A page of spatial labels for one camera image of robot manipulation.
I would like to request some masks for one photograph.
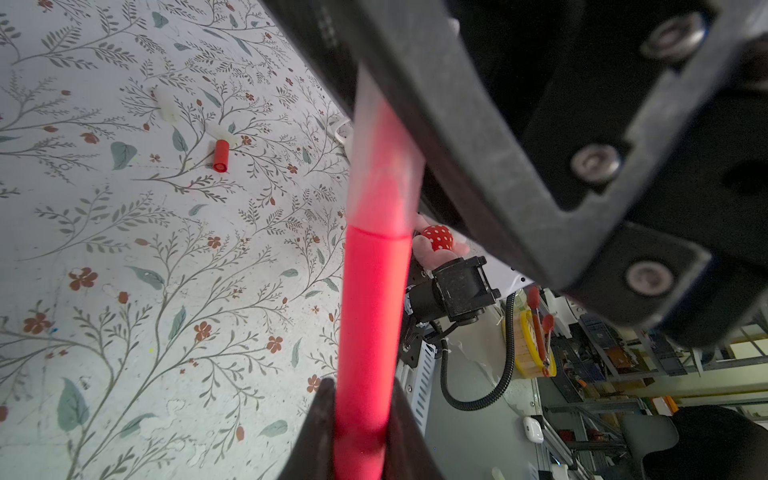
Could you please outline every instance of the red polka dot fabric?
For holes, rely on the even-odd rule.
[[[450,250],[453,248],[453,235],[451,235],[451,230],[445,225],[426,227],[422,235],[429,239],[434,251]]]

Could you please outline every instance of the pink stuffed toy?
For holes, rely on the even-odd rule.
[[[416,215],[414,228],[419,235],[413,237],[413,256],[425,270],[434,270],[469,253],[469,245],[457,241],[445,225],[430,225],[424,217]]]

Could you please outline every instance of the red marker cap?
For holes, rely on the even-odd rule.
[[[214,170],[220,173],[227,171],[230,163],[230,145],[226,140],[216,140],[214,149]]]

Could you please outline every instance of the flower print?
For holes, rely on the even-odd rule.
[[[210,336],[210,325],[208,322],[200,322],[200,325],[194,326],[194,331],[197,332],[194,339],[198,342],[202,342]]]
[[[80,290],[81,286],[92,287],[94,285],[94,280],[96,280],[97,276],[98,276],[98,273],[92,271],[88,267],[85,267],[81,271],[80,275],[70,272],[69,278],[71,278],[72,281],[69,284],[69,288],[77,292],[78,290]]]
[[[283,337],[278,336],[277,338],[271,336],[270,341],[266,345],[266,349],[271,351],[272,353],[278,353],[280,350],[283,349],[283,346],[280,344],[283,342]]]
[[[310,384],[310,386],[306,387],[307,392],[312,393],[320,388],[320,379],[317,378],[317,375],[312,375],[312,378],[309,378],[306,381]]]
[[[94,134],[81,134],[81,137],[85,139],[86,144],[97,144],[98,143],[98,137]]]
[[[24,331],[26,333],[31,333],[32,335],[37,335],[50,326],[51,322],[47,321],[45,319],[45,314],[40,312],[37,312],[34,318],[27,318],[24,320]]]

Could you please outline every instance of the yellow rimmed container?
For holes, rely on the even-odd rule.
[[[538,355],[536,346],[536,332],[533,327],[533,314],[525,304],[525,292],[519,290],[515,296],[514,316],[512,325],[515,332],[515,366],[527,379],[533,379],[544,375],[544,362]],[[502,322],[502,335],[506,338],[505,322]],[[558,374],[558,367],[552,354],[552,349],[547,351],[549,355],[549,376]]]

